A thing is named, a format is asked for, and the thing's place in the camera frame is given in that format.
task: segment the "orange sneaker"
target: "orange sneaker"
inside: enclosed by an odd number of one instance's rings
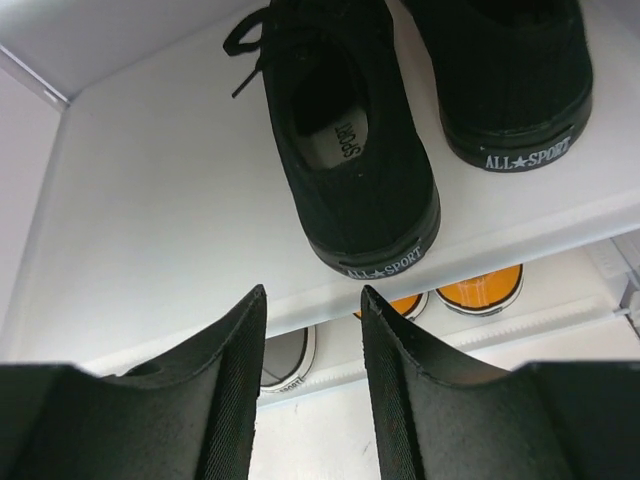
[[[413,321],[418,318],[422,312],[424,312],[428,300],[429,292],[419,293],[418,295],[411,295],[410,297],[401,298],[400,300],[391,302],[391,306],[404,318]],[[362,318],[362,312],[356,312],[354,315],[358,318]]]
[[[436,293],[451,310],[484,317],[511,305],[521,289],[522,265],[516,265],[438,288]]]

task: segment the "black sneaker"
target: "black sneaker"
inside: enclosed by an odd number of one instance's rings
[[[260,389],[266,393],[286,392],[304,382],[316,355],[316,327],[267,339]]]
[[[562,157],[591,113],[577,0],[403,0],[429,50],[451,148],[492,172]]]
[[[260,40],[242,43],[262,24]],[[224,43],[260,49],[273,133],[302,227],[327,265],[396,275],[435,240],[440,203],[382,0],[274,0]]]

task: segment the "white rubber sole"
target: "white rubber sole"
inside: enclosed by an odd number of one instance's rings
[[[264,393],[281,393],[287,392],[304,383],[304,379],[311,370],[313,360],[316,356],[316,327],[312,325],[307,328],[307,342],[305,345],[302,359],[298,367],[288,377],[282,379],[279,383],[269,386],[261,386],[260,390]]]
[[[410,320],[412,322],[415,322],[416,319],[420,315],[422,315],[422,313],[424,312],[424,309],[427,308],[427,303],[429,303],[429,292],[424,292],[422,294],[422,298],[420,298],[420,301],[415,306],[413,311],[410,312],[408,315],[405,315],[404,318],[406,318],[407,320]]]

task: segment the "shoe sole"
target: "shoe sole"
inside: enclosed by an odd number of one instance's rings
[[[264,393],[284,393],[302,385],[316,358],[316,338],[316,327],[312,325],[305,330],[304,351],[293,372],[277,383],[260,385],[260,390]]]
[[[359,255],[327,252],[314,245],[316,255],[335,271],[354,280],[389,278],[412,267],[424,256],[440,230],[440,197],[432,184],[433,200],[410,232],[388,248]]]
[[[447,142],[462,160],[488,172],[519,173],[562,158],[582,134],[591,114],[589,88],[581,99],[543,126],[520,132],[474,132],[440,109]]]
[[[513,288],[513,290],[511,290],[511,292],[509,292],[509,294],[504,299],[502,299],[499,302],[496,302],[493,305],[488,305],[487,307],[483,307],[483,308],[468,308],[460,304],[457,304],[455,302],[452,302],[447,297],[442,295],[440,293],[440,290],[438,289],[436,289],[436,295],[449,310],[452,310],[456,313],[459,313],[461,315],[467,315],[470,317],[489,317],[491,315],[500,313],[509,305],[511,305],[513,302],[515,302],[520,296],[520,292],[522,291],[523,284],[524,284],[524,265],[520,269],[520,275],[518,276],[518,281],[515,287]]]

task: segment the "white wall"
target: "white wall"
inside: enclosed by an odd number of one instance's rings
[[[601,2],[631,33],[640,38],[640,2],[629,0],[605,0]]]
[[[0,68],[0,331],[60,113]]]
[[[0,45],[74,97],[250,1],[0,0]]]

